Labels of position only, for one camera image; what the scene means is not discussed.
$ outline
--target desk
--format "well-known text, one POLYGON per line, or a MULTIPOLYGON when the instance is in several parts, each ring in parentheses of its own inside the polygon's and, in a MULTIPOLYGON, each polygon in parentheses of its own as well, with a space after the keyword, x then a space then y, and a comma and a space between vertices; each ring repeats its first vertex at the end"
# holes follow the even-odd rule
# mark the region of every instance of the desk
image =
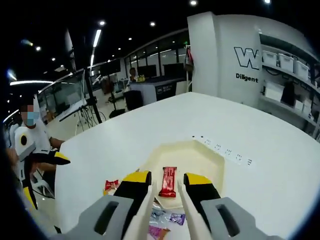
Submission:
POLYGON ((56 118, 59 120, 59 122, 62 122, 72 114, 78 112, 80 109, 86 107, 87 101, 85 99, 81 99, 80 101, 77 101, 76 103, 70 105, 70 107, 63 111, 60 115, 58 115, 56 118))
MULTIPOLYGON (((221 196, 251 213, 259 229, 287 239, 303 223, 320 188, 319 143, 263 111, 189 92, 112 118, 62 144, 60 151, 71 160, 57 166, 55 176, 62 231, 102 196, 106 180, 134 172, 160 144, 192 136, 217 140, 255 160, 253 169, 225 161, 221 196)), ((188 239, 186 228, 179 228, 179 239, 188 239)))
POLYGON ((183 77, 158 76, 142 82, 131 82, 131 90, 141 92, 143 105, 152 104, 186 92, 187 81, 183 77))

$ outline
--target white storage box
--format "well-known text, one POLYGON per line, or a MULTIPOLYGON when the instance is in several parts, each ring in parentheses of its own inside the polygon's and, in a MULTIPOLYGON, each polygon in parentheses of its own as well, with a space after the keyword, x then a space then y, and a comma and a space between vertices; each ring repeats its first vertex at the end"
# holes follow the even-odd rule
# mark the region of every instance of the white storage box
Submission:
POLYGON ((277 66, 277 54, 271 51, 262 51, 263 62, 277 66))
POLYGON ((308 81, 309 67, 300 61, 294 61, 294 73, 308 81))
POLYGON ((279 53, 279 61, 280 61, 280 67, 282 69, 288 70, 291 73, 294 72, 294 58, 293 57, 279 53))
POLYGON ((299 101, 299 100, 295 100, 295 104, 294 104, 294 108, 299 111, 302 112, 303 108, 304 108, 304 104, 299 101))
POLYGON ((280 102, 282 94, 284 92, 284 88, 285 87, 280 84, 266 81, 265 82, 265 96, 267 98, 277 100, 280 102))

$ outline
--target letter w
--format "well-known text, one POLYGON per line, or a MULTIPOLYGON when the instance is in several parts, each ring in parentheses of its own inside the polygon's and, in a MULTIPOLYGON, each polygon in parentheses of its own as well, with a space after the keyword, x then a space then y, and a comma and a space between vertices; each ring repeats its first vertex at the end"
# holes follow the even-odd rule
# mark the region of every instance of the letter w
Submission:
POLYGON ((241 67, 248 68, 250 64, 252 69, 259 70, 258 50, 254 52, 252 48, 246 48, 243 51, 242 47, 235 46, 234 51, 241 67))

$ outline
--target tray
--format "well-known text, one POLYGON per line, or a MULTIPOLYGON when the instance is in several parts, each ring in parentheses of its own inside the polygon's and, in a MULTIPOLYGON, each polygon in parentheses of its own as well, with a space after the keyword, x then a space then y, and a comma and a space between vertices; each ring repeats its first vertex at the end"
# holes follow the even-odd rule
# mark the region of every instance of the tray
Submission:
POLYGON ((156 182, 155 198, 164 209, 182 208, 182 201, 178 191, 178 180, 183 182, 185 173, 203 175, 210 179, 221 194, 225 171, 225 159, 217 152, 209 149, 197 140, 178 141, 162 144, 149 156, 147 162, 140 167, 140 171, 149 170, 152 181, 156 182), (177 167, 174 180, 175 198, 160 197, 162 188, 163 167, 177 167))

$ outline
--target gray gripper part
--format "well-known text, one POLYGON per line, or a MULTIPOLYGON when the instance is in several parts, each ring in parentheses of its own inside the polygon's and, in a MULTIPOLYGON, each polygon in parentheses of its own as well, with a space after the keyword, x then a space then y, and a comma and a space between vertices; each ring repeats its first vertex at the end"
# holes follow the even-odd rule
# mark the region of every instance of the gray gripper part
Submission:
POLYGON ((131 198, 105 195, 79 217, 78 224, 65 234, 65 239, 121 240, 131 198))
POLYGON ((214 240, 281 240, 256 227, 255 218, 228 197, 201 201, 214 240))

